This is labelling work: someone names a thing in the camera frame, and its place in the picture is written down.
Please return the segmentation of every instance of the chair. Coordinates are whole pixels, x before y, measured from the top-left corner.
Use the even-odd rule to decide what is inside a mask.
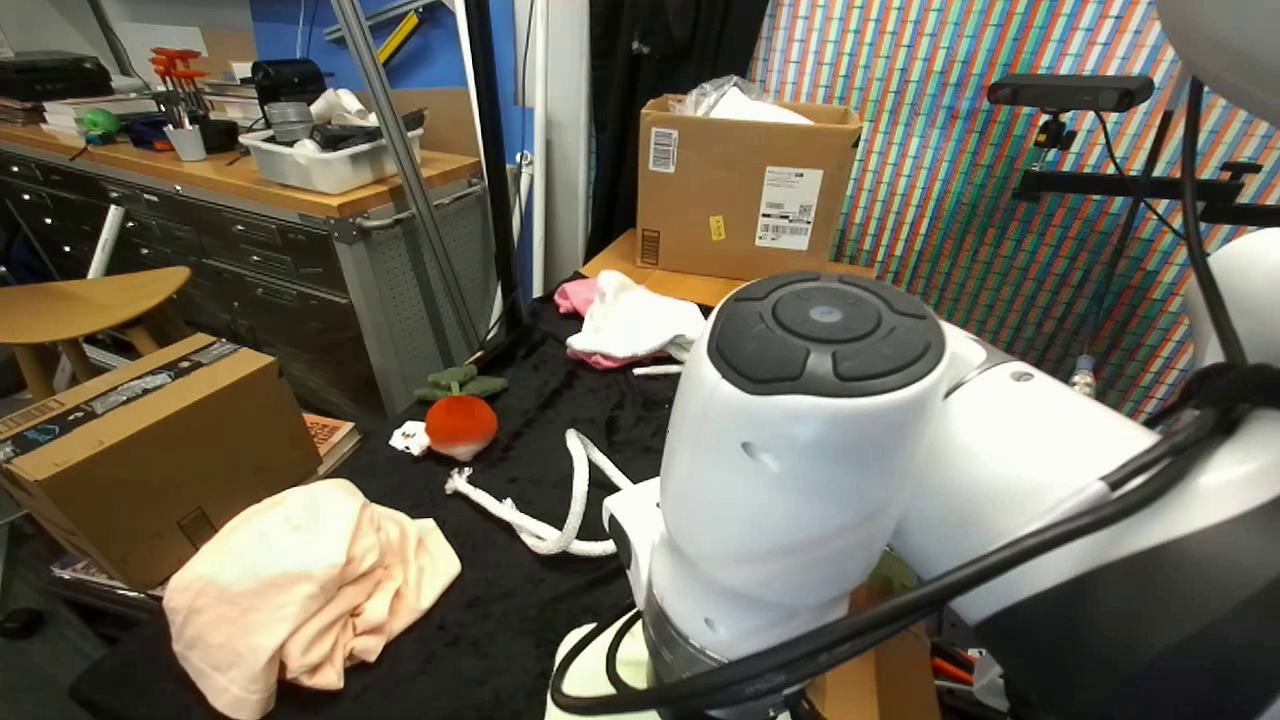
[[[138,354],[154,351],[160,309],[190,280],[190,269],[148,269],[100,280],[52,280],[0,288],[0,348],[12,348],[29,395],[52,395],[55,354],[76,378],[96,375],[85,336],[121,333]]]

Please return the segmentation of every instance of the cabinet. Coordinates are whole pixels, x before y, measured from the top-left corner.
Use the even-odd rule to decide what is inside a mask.
[[[308,407],[360,425],[401,417],[430,368],[476,351],[467,344],[493,314],[493,229],[476,164],[426,150],[422,171],[456,282],[437,263],[426,288],[411,274],[422,238],[396,183],[308,194],[256,183],[251,159],[184,167],[136,149],[76,155],[71,145],[0,126],[0,199],[52,274],[88,272],[107,203],[121,203],[110,272],[188,263],[180,314],[190,326],[271,351]]]

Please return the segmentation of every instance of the peach cloth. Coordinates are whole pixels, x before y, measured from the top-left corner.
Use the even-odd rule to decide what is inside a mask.
[[[163,588],[170,650],[234,720],[274,706],[274,678],[336,693],[460,577],[430,519],[310,478],[231,516]]]

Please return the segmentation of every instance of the brown cardboard box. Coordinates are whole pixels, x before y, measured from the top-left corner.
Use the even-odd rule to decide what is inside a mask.
[[[786,102],[814,122],[640,110],[640,259],[670,272],[765,274],[832,263],[859,114]]]
[[[160,588],[320,454],[271,354],[188,336],[0,419],[0,478],[71,551]]]

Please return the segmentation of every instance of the white label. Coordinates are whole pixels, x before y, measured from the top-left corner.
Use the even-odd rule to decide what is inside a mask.
[[[680,164],[680,132],[677,126],[652,126],[646,132],[646,171],[677,174]]]
[[[765,167],[755,248],[806,251],[814,194],[825,187],[818,167]]]

